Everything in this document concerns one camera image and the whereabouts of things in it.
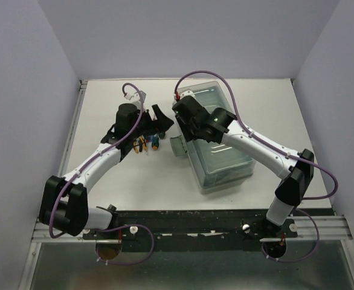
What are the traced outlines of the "grey translucent tool box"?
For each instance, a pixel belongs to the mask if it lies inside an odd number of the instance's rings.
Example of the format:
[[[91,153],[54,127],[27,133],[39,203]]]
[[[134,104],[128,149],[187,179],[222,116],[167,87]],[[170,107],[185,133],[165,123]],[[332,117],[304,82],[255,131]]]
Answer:
[[[195,99],[209,113],[216,108],[233,110],[217,81],[185,86],[178,91],[187,89],[194,92]],[[203,191],[229,188],[241,184],[253,175],[255,161],[230,146],[204,140],[186,142],[181,130],[177,137],[170,138],[170,145],[175,156],[189,158],[196,180]]]

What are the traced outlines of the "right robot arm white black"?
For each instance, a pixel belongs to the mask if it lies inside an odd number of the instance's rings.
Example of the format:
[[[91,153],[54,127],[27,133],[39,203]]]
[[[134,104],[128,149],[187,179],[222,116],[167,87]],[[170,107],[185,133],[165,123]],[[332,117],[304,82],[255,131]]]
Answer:
[[[263,164],[280,178],[275,198],[262,220],[262,231],[270,237],[282,232],[290,213],[300,205],[313,177],[314,154],[297,152],[272,143],[270,139],[239,124],[224,108],[209,113],[191,95],[178,100],[172,110],[187,142],[204,140],[239,150]]]

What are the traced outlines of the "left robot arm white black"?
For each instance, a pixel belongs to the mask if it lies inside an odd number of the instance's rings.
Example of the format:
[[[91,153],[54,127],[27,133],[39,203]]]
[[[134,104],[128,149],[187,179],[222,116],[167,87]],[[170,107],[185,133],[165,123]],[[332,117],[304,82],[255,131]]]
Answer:
[[[173,120],[152,105],[155,117],[147,109],[132,103],[119,105],[115,123],[101,139],[95,152],[64,176],[51,176],[45,183],[38,220],[50,230],[76,236],[83,230],[97,230],[105,239],[114,237],[118,225],[115,207],[91,208],[88,194],[113,166],[132,150],[139,137],[167,132]]]

